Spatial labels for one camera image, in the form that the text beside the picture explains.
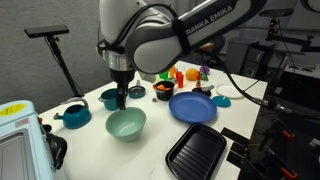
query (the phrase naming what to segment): teal bowl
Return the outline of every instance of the teal bowl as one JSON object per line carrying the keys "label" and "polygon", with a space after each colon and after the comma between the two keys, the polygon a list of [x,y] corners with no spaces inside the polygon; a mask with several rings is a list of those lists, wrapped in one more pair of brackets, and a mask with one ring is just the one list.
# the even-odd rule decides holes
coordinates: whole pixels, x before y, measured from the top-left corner
{"label": "teal bowl", "polygon": [[106,130],[120,141],[132,141],[139,137],[147,116],[139,108],[127,107],[126,110],[113,112],[106,121]]}

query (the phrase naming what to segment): wall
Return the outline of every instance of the wall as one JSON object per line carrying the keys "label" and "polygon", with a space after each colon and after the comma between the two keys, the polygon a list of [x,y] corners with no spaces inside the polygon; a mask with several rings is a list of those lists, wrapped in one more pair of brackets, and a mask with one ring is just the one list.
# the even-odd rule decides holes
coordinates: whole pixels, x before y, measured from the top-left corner
{"label": "wall", "polygon": [[74,80],[84,92],[110,82],[95,50],[98,13],[98,0],[1,0],[0,104],[27,99],[43,112],[73,96],[44,39],[29,39],[27,27],[67,25],[58,45]]}

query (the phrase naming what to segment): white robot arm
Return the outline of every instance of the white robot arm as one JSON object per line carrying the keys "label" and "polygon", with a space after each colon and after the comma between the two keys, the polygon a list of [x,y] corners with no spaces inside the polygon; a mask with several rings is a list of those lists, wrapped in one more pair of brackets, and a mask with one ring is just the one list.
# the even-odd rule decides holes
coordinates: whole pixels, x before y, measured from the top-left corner
{"label": "white robot arm", "polygon": [[170,20],[142,0],[100,0],[104,57],[118,83],[117,106],[125,109],[134,70],[147,74],[168,70],[182,55],[248,21],[266,2],[207,0],[180,17],[171,11]]}
{"label": "white robot arm", "polygon": [[[174,65],[183,53],[246,22],[265,4],[266,0],[208,0],[178,18],[183,23],[180,32],[174,31],[173,21],[150,8],[140,16],[119,46],[124,47],[136,70],[157,74]],[[101,30],[105,40],[114,42],[129,18],[144,6],[146,3],[141,0],[101,0]],[[184,46],[179,40],[182,32],[189,45]]]}
{"label": "white robot arm", "polygon": [[301,4],[304,8],[306,8],[309,11],[320,13],[319,0],[301,0]]}

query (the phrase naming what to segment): toy fruit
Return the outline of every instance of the toy fruit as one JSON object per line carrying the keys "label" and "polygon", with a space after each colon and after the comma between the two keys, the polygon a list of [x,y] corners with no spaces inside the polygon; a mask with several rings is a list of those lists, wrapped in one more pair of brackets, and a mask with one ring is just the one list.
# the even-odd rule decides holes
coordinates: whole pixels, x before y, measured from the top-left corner
{"label": "toy fruit", "polygon": [[210,68],[208,66],[201,66],[200,67],[200,72],[209,74]]}
{"label": "toy fruit", "polygon": [[186,71],[186,78],[190,81],[195,81],[197,79],[198,72],[199,71],[196,69],[188,69]]}
{"label": "toy fruit", "polygon": [[164,85],[159,85],[159,86],[157,87],[157,89],[159,89],[159,90],[165,90],[166,88],[164,87]]}

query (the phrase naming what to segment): small teal cup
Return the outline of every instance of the small teal cup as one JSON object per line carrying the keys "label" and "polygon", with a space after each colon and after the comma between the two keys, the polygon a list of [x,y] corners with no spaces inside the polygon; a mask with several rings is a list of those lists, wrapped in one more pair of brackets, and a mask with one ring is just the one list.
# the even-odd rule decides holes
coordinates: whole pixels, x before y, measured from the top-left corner
{"label": "small teal cup", "polygon": [[104,91],[101,96],[98,98],[99,101],[103,102],[104,107],[110,111],[115,111],[118,109],[117,107],[117,89],[109,89]]}

